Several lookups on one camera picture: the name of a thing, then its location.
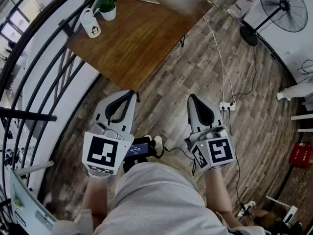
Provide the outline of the person's grey shirt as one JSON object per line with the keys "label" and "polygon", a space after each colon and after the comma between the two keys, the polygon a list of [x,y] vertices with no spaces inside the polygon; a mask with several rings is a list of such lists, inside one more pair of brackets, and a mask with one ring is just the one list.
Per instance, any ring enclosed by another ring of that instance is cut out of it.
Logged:
{"label": "person's grey shirt", "polygon": [[191,183],[159,163],[133,166],[118,181],[114,208],[104,220],[82,209],[57,221],[51,235],[266,235],[259,226],[230,228]]}

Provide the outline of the person's right forearm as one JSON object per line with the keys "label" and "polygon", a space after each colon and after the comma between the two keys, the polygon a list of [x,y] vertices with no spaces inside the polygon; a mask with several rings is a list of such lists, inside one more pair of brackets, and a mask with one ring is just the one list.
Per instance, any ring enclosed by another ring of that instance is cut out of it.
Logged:
{"label": "person's right forearm", "polygon": [[208,170],[204,173],[207,207],[222,216],[230,228],[237,228],[242,224],[232,212],[232,203],[223,181],[220,168]]}

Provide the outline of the black standing fan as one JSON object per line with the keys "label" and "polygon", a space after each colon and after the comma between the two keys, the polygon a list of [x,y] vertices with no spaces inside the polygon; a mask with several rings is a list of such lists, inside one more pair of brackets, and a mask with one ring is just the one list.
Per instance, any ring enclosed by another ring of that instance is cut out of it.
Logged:
{"label": "black standing fan", "polygon": [[242,38],[251,46],[258,44],[257,31],[264,30],[267,22],[280,29],[296,33],[302,31],[308,22],[308,11],[304,0],[260,0],[266,18],[255,28],[240,27]]}

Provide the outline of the red fire extinguisher box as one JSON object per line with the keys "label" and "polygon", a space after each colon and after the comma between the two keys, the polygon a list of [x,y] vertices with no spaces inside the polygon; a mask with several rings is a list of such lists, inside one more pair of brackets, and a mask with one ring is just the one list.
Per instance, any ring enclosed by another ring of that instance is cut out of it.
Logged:
{"label": "red fire extinguisher box", "polygon": [[289,163],[299,168],[309,168],[313,164],[312,145],[307,142],[296,143],[289,158]]}

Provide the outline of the person's left forearm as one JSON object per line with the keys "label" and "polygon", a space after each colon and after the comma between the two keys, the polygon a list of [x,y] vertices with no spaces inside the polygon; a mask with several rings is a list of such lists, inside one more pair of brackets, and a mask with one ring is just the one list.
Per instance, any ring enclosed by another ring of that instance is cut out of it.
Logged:
{"label": "person's left forearm", "polygon": [[82,209],[91,210],[93,217],[105,219],[108,213],[108,179],[89,178]]}

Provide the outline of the white power strip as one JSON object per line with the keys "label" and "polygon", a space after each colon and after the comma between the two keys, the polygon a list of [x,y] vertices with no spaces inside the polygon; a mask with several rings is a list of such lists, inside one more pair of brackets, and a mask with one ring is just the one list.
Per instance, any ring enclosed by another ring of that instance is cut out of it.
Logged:
{"label": "white power strip", "polygon": [[236,104],[229,102],[220,102],[219,110],[220,111],[235,111]]}

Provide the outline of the green plant in white pot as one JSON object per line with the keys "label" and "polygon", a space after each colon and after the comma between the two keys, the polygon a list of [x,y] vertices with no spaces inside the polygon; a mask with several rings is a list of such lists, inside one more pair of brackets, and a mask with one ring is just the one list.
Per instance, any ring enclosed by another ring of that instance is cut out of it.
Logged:
{"label": "green plant in white pot", "polygon": [[112,21],[116,17],[116,0],[98,0],[96,8],[106,21]]}

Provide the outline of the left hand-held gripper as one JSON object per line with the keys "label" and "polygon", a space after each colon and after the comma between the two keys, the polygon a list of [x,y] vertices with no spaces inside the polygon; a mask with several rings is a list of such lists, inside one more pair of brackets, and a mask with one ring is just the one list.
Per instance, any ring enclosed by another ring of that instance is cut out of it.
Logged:
{"label": "left hand-held gripper", "polygon": [[[136,102],[135,91],[120,91],[98,103],[95,110],[98,122],[93,122],[91,129],[85,132],[83,142],[82,163],[91,177],[108,178],[118,173],[134,141],[134,136],[129,133]],[[111,119],[123,103],[121,116]]]}

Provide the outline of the black device with screen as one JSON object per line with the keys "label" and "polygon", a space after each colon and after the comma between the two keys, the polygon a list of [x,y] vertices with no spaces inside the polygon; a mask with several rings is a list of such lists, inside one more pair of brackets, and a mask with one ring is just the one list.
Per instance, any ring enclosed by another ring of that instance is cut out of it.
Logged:
{"label": "black device with screen", "polygon": [[154,140],[146,142],[144,137],[134,139],[130,149],[128,150],[124,161],[135,161],[140,158],[153,156],[155,151],[156,142]]}

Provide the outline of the black metal stair railing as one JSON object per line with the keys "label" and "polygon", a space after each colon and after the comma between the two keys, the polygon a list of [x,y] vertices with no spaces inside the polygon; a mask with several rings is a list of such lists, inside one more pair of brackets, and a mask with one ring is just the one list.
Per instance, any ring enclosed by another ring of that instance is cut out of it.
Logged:
{"label": "black metal stair railing", "polygon": [[[39,158],[55,158],[58,166],[76,176],[81,157],[81,139],[60,145],[73,115],[97,82],[137,91],[140,79],[130,77],[131,67],[123,65],[114,51],[121,51],[128,33],[124,0],[116,0],[120,10],[117,22],[107,23],[101,46],[87,54],[91,42],[82,31],[79,15],[98,0],[54,0],[30,24],[20,37],[0,73],[0,95],[12,85],[14,98],[5,113],[0,113],[4,133],[0,134],[0,216],[12,220],[9,170],[32,165]],[[36,119],[11,117],[8,112],[53,115],[61,113],[60,124]]]}

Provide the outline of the white container with red label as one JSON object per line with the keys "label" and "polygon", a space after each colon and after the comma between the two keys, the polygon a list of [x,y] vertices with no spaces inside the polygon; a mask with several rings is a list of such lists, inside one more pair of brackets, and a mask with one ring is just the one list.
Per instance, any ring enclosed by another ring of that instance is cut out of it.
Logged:
{"label": "white container with red label", "polygon": [[248,12],[253,3],[254,0],[236,0],[234,4],[227,9],[227,12],[235,18],[241,19]]}

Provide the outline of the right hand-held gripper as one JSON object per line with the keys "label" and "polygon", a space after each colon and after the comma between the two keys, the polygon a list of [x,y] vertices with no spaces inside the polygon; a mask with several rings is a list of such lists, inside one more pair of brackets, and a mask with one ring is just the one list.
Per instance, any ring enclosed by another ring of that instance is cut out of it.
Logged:
{"label": "right hand-held gripper", "polygon": [[222,125],[220,110],[207,99],[190,94],[187,112],[192,134],[185,142],[200,171],[217,169],[234,162],[232,138]]}

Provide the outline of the white mug with cartoon print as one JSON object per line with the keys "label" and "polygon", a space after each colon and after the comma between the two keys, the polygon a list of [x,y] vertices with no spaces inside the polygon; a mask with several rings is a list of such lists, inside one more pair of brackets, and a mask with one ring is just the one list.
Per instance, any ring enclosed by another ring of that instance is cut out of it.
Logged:
{"label": "white mug with cartoon print", "polygon": [[80,22],[90,38],[96,38],[101,34],[100,26],[90,8],[85,8],[80,15]]}

